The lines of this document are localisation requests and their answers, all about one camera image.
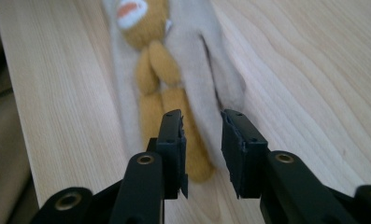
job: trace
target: wooden table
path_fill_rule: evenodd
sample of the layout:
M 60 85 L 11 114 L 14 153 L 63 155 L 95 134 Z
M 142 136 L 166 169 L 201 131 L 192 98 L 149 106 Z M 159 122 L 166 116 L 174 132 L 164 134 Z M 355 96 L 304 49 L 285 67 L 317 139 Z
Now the wooden table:
M 244 113 L 270 148 L 345 193 L 371 184 L 371 0 L 212 2 L 247 83 Z M 101 2 L 0 0 L 0 30 L 39 204 L 121 179 L 128 158 Z M 168 202 L 166 221 L 263 222 L 257 200 L 235 199 L 227 171 Z

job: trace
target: plush toy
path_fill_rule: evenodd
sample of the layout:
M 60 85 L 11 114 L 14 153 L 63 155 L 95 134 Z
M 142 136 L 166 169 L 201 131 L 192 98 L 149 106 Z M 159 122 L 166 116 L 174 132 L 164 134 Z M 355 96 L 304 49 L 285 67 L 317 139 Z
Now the plush toy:
M 243 103 L 242 79 L 223 49 L 211 5 L 207 0 L 105 0 L 105 7 L 126 146 L 139 152 L 138 141 L 146 148 L 158 135 L 162 115 L 181 109 L 187 173 L 194 182 L 209 179 L 214 172 L 209 157 L 224 165 L 220 105 L 241 109 Z

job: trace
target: monkey plush leg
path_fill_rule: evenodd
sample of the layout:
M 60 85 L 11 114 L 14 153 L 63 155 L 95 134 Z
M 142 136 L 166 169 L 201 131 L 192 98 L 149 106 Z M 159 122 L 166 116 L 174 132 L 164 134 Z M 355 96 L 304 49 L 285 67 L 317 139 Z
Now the monkey plush leg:
M 142 94 L 151 94 L 159 88 L 159 78 L 150 66 L 148 48 L 143 48 L 136 65 L 136 84 Z
M 159 135 L 162 115 L 164 114 L 162 95 L 159 92 L 141 95 L 139 97 L 139 112 L 142 140 L 144 148 L 147 148 L 150 138 Z
M 159 79 L 167 85 L 174 86 L 179 83 L 178 65 L 168 50 L 158 40 L 150 43 L 150 64 Z
M 194 182 L 203 182 L 214 173 L 214 167 L 208 159 L 207 150 L 197 131 L 192 111 L 190 109 L 185 90 L 170 88 L 162 93 L 164 111 L 180 109 L 184 117 L 184 131 L 187 138 L 186 171 Z

